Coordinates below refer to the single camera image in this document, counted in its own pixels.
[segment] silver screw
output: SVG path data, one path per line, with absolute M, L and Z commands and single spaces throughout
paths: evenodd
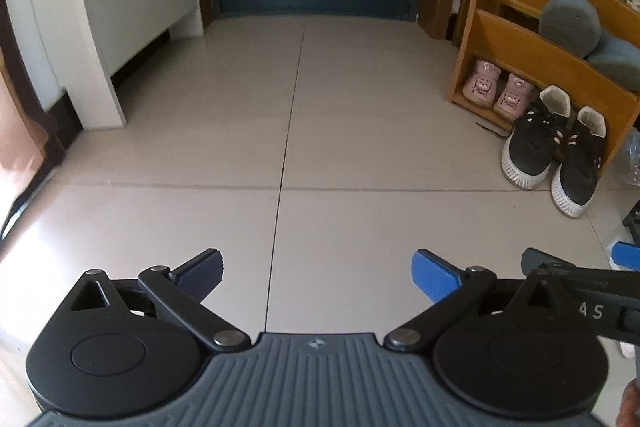
M 420 341 L 420 333 L 409 328 L 398 328 L 389 333 L 389 340 L 394 346 L 413 346 Z
M 244 339 L 244 333 L 238 330 L 219 331 L 213 337 L 213 341 L 222 347 L 238 346 L 244 341 Z

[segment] white patterned shoe sole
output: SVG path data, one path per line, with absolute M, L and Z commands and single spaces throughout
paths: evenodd
M 562 166 L 558 167 L 556 173 L 554 174 L 554 178 L 551 181 L 551 197 L 554 199 L 554 203 L 558 207 L 558 210 L 562 212 L 565 216 L 569 217 L 580 217 L 586 208 L 593 200 L 593 196 L 586 204 L 577 204 L 574 203 L 569 197 L 564 193 L 562 189 L 562 184 L 560 182 L 560 169 Z
M 549 172 L 549 167 L 547 166 L 544 171 L 540 172 L 540 174 L 537 174 L 536 176 L 532 176 L 531 174 L 527 174 L 526 172 L 522 172 L 518 169 L 513 164 L 513 161 L 511 161 L 511 157 L 509 156 L 511 136 L 513 136 L 513 134 L 507 138 L 507 141 L 504 143 L 504 147 L 502 147 L 502 156 L 500 158 L 502 172 L 504 172 L 507 179 L 516 185 L 516 187 L 523 188 L 524 190 L 533 190 L 544 181 Z

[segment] pink shoe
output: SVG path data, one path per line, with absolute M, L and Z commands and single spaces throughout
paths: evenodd
M 507 87 L 494 105 L 494 111 L 501 117 L 513 122 L 524 114 L 529 105 L 529 96 L 533 86 L 513 73 L 509 74 Z
M 499 76 L 500 68 L 486 60 L 478 60 L 476 70 L 466 81 L 462 94 L 469 102 L 479 107 L 489 108 L 494 103 Z

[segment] black sneaker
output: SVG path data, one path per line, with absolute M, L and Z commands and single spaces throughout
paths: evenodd
M 579 217 L 591 203 L 598 184 L 606 136 L 603 115 L 591 107 L 583 107 L 564 148 L 562 165 L 551 182 L 551 195 L 563 214 Z
M 549 86 L 513 123 L 501 162 L 504 175 L 516 187 L 533 190 L 545 179 L 570 113 L 569 95 Z

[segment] hand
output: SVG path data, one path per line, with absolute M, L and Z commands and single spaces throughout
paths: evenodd
M 640 407 L 640 390 L 636 381 L 632 380 L 622 394 L 620 415 L 616 420 L 616 427 L 640 427 L 640 419 L 636 416 L 636 410 Z

